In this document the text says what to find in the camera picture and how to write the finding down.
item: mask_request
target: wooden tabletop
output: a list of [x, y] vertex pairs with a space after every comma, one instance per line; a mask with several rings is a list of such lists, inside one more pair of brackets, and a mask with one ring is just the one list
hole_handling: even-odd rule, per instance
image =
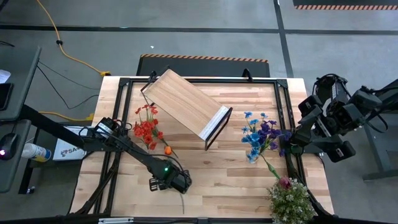
[[[120, 77], [104, 77], [93, 126], [102, 117], [112, 117], [119, 79]], [[297, 122], [301, 118], [297, 105], [307, 97], [305, 85], [301, 78], [288, 78], [287, 81], [294, 119]], [[135, 83], [132, 89], [127, 119], [132, 124], [138, 120], [135, 110], [145, 104], [140, 93], [143, 85]], [[182, 195], [184, 213], [181, 195], [176, 190], [151, 192], [148, 185], [151, 174], [133, 157], [123, 153], [114, 194], [113, 217], [270, 217], [270, 201], [266, 188], [272, 186], [275, 177], [268, 171], [264, 161], [258, 160], [256, 164], [247, 161], [246, 152], [250, 147], [249, 144], [241, 143], [241, 128], [246, 124], [244, 111], [252, 111], [255, 118], [260, 118], [260, 113], [265, 112], [268, 119], [279, 123], [273, 85], [196, 83], [195, 86], [222, 105], [233, 107], [233, 112], [216, 141], [208, 151], [204, 151], [203, 140], [159, 109], [159, 129], [164, 132], [165, 140], [177, 153], [184, 169], [190, 171], [193, 182], [188, 192]], [[124, 107], [124, 99], [125, 94], [121, 100], [119, 117]], [[133, 138], [133, 141], [143, 146], [138, 139]], [[150, 153], [163, 153], [163, 146], [158, 144], [155, 152]], [[287, 175], [283, 157], [272, 151], [267, 151], [265, 156], [280, 175]], [[78, 210], [97, 187], [103, 157], [103, 152], [95, 152], [83, 161], [71, 212]], [[321, 160], [309, 154], [304, 154], [302, 159], [308, 187], [324, 208], [333, 213]], [[104, 193], [103, 206], [107, 191], [108, 189]]]

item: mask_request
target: gray floor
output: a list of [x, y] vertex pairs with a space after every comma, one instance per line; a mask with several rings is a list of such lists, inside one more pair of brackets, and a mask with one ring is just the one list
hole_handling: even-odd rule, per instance
[[[42, 3], [58, 25], [278, 28], [272, 0], [42, 0]], [[291, 0], [280, 1], [280, 7], [286, 29], [398, 29], [396, 11], [298, 11]], [[35, 1], [20, 0], [9, 2], [0, 13], [0, 24], [50, 23]], [[61, 32], [60, 35], [70, 55], [100, 70], [110, 70], [113, 75], [133, 75], [140, 54], [157, 53], [265, 58], [269, 60], [272, 77], [286, 77], [279, 34]], [[315, 78], [326, 73], [347, 78], [348, 89], [354, 92], [361, 85], [381, 88], [398, 77], [397, 39], [396, 35], [287, 35], [287, 46], [294, 77], [305, 79], [308, 92]], [[0, 40], [18, 47], [40, 45], [43, 63], [93, 88], [101, 85], [97, 73], [60, 53], [52, 31], [0, 30]], [[98, 92], [67, 83], [46, 68], [44, 71], [71, 106]], [[39, 72], [32, 87], [27, 104], [39, 111], [84, 118], [95, 110], [96, 100], [68, 110]], [[347, 138], [357, 150], [355, 157], [336, 164], [325, 158], [335, 213], [345, 218], [397, 222], [398, 178], [363, 182], [362, 175], [376, 171], [366, 135], [360, 129], [349, 133]], [[35, 194], [16, 195], [14, 190], [0, 195], [0, 219], [66, 214], [78, 170], [79, 167], [44, 169]]]

